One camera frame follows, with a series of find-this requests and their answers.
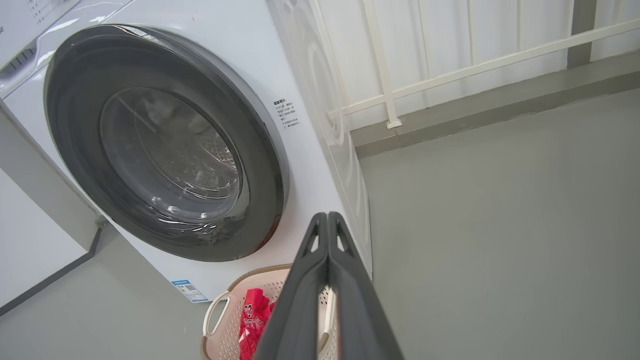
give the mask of gray floor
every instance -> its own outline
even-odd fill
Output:
[[[640,359],[640,90],[361,164],[407,359]]]
[[[207,305],[109,228],[93,259],[0,317],[0,359],[200,359]]]

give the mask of red bag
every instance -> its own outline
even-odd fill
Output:
[[[244,298],[244,310],[240,319],[240,360],[252,360],[267,320],[275,306],[262,294],[261,289],[250,289]]]

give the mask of laundry basket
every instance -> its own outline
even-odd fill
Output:
[[[289,275],[289,269],[291,269],[291,264],[270,266],[248,272],[234,281],[216,300],[213,300],[202,325],[203,336],[200,343],[202,360],[238,360],[240,358],[238,336],[247,290],[259,288],[263,290],[264,296],[270,301],[277,300],[282,286],[287,280],[287,275]],[[211,313],[216,304],[222,300],[226,300],[227,303],[218,322],[209,332]],[[318,298],[318,359],[337,360],[338,358],[335,303],[335,295],[331,290],[325,288]]]

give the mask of white railing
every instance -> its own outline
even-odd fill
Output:
[[[320,14],[321,21],[319,25],[321,27],[321,33],[323,34],[323,37],[327,37],[325,39],[326,41],[324,41],[324,45],[328,47],[328,53],[333,54],[331,42],[328,40],[326,24],[322,20],[323,17],[322,17],[320,6],[318,4],[319,1],[322,1],[322,0],[314,0],[314,3],[316,6],[316,11],[318,11]],[[420,9],[422,40],[424,42],[425,59],[427,63],[426,67],[428,70],[429,63],[432,62],[433,55],[431,54],[431,51],[430,51],[428,36],[427,36],[428,35],[427,27],[425,26],[426,9],[424,9],[424,6],[422,5],[422,1],[420,0],[417,0],[417,1]],[[530,49],[524,49],[522,45],[523,43],[522,23],[523,23],[523,17],[524,17],[523,11],[522,11],[522,0],[517,0],[516,42],[517,42],[518,51],[516,53],[502,56],[500,58],[485,61],[482,63],[477,63],[476,62],[477,60],[476,44],[474,41],[474,37],[475,37],[474,24],[473,24],[474,0],[467,0],[467,22],[468,22],[468,30],[469,30],[469,53],[471,57],[470,59],[471,66],[458,69],[458,70],[449,72],[447,74],[435,76],[423,81],[419,81],[417,83],[414,83],[412,85],[409,85],[397,90],[393,90],[389,80],[387,60],[386,60],[384,49],[383,49],[380,29],[378,27],[378,18],[376,16],[376,10],[374,7],[373,0],[362,0],[364,10],[365,10],[364,13],[367,19],[369,37],[371,39],[371,44],[372,44],[373,52],[375,55],[376,69],[378,71],[378,77],[382,87],[382,94],[371,97],[363,101],[358,101],[352,104],[348,104],[342,109],[342,114],[347,115],[347,114],[354,113],[356,111],[361,111],[367,108],[371,108],[379,104],[384,104],[387,108],[387,114],[389,118],[387,122],[387,128],[391,129],[393,127],[402,125],[402,122],[398,119],[396,115],[396,105],[394,102],[396,99],[399,99],[401,97],[405,97],[407,95],[411,95],[417,92],[421,92],[430,88],[434,88],[436,86],[451,83],[456,80],[467,78],[469,76],[473,76],[476,74],[501,68],[506,65],[511,65],[513,63],[528,60],[528,59],[542,56],[545,54],[550,54],[550,53],[567,49],[576,45],[586,44],[589,42],[593,42],[595,40],[600,40],[600,39],[611,37],[614,35],[626,33],[628,31],[640,29],[640,19],[631,20],[631,21],[622,22],[622,23],[620,22],[621,12],[622,12],[622,9],[625,7],[626,0],[616,0],[615,7],[614,7],[614,25],[605,26],[605,27],[594,29],[591,31],[579,33],[577,35],[571,35],[574,1],[575,0],[568,1],[569,11],[568,11],[568,17],[566,20],[566,33],[563,39],[549,42],[547,44],[543,44],[540,46],[532,47]]]

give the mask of washing machine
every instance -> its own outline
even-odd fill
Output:
[[[190,301],[290,263],[320,211],[345,215],[371,274],[367,191],[315,2],[2,6],[3,106]]]

